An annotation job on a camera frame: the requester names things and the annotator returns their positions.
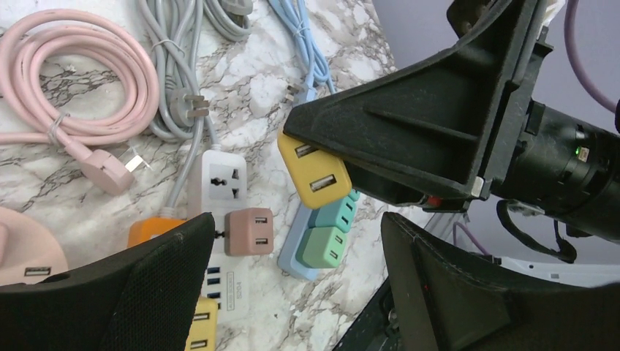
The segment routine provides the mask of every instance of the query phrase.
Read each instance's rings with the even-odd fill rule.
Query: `white marble tabletop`
[[[0,6],[0,27],[55,7],[95,12],[150,47],[133,1],[14,1]],[[337,89],[352,88],[394,70],[370,0],[308,0],[307,7]],[[302,71],[290,35],[267,1],[254,0],[250,18],[253,34],[237,44],[226,42],[205,23],[198,75],[224,150],[247,159],[249,205],[273,210],[275,251],[251,258],[249,318],[220,325],[217,350],[331,350],[387,275],[379,236],[382,213],[399,211],[420,225],[430,216],[417,208],[391,208],[362,196],[339,268],[326,271],[315,282],[305,282],[277,267],[299,199],[276,147],[276,133],[291,108],[284,98],[286,87]],[[105,67],[81,58],[48,61],[42,71],[43,91],[72,116],[101,118],[123,102],[120,82]],[[0,130],[27,130],[1,99]],[[70,268],[121,251],[129,226],[162,207],[179,166],[178,145],[149,135],[136,137],[131,144],[148,167],[136,171],[137,181],[118,197],[93,187],[69,156],[47,145],[2,146],[0,205],[48,227]],[[185,213],[185,202],[182,197],[179,216]]]

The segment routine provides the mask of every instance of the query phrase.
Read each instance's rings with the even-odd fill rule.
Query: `gray wall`
[[[451,0],[374,0],[379,19],[399,68],[424,59],[454,44],[456,35],[445,19]],[[577,14],[577,43],[588,73],[612,99],[620,98],[620,45],[617,34],[620,1],[582,1]],[[545,60],[534,98],[562,112],[608,130],[613,116],[581,88],[564,48],[564,10],[551,23],[548,42],[555,51]],[[506,233],[495,214],[496,199],[476,202],[469,211],[472,232],[492,253],[523,260],[558,261],[528,250]],[[516,224],[541,243],[555,247],[550,219],[515,216]],[[620,264],[620,246],[598,238],[570,239],[578,250],[578,263]],[[459,239],[459,243],[468,245]]]

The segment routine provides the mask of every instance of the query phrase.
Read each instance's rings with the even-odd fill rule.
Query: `yellow cube adapter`
[[[185,351],[215,351],[216,330],[217,302],[210,298],[198,298],[194,320],[185,343]]]
[[[351,178],[342,159],[282,131],[278,134],[278,149],[306,207],[314,210],[351,192]]]
[[[185,223],[182,219],[151,217],[132,224],[129,228],[127,248],[136,246],[152,238],[164,234]]]

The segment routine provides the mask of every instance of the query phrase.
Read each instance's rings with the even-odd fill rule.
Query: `gray plug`
[[[222,9],[232,15],[247,16],[252,13],[252,0],[221,0]]]

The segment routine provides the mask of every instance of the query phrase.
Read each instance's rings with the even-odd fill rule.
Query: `blue power strip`
[[[284,245],[280,251],[278,267],[297,279],[314,281],[319,274],[319,270],[304,266],[301,262],[297,261],[295,257],[299,245],[301,244],[301,239],[303,239],[303,234],[309,228],[308,223],[310,222],[311,215],[312,210],[300,203],[297,214],[292,221],[289,235],[287,235],[287,239],[284,241]]]

